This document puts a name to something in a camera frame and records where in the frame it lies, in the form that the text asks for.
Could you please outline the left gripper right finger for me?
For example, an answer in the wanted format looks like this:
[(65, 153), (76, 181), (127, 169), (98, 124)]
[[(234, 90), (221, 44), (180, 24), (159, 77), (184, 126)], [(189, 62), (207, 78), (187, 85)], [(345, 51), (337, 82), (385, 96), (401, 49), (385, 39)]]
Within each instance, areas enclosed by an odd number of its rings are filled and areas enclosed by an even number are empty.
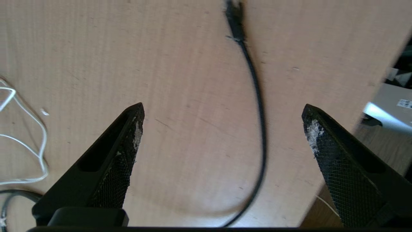
[(318, 107), (306, 104), (304, 133), (344, 227), (410, 228), (412, 186)]

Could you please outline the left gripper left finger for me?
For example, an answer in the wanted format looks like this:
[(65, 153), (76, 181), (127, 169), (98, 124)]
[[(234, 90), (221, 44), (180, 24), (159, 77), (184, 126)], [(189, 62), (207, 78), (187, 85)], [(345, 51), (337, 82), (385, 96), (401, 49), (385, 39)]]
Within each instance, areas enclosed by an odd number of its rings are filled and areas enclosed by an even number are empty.
[(126, 108), (32, 208), (46, 226), (63, 207), (122, 208), (143, 134), (142, 103)]

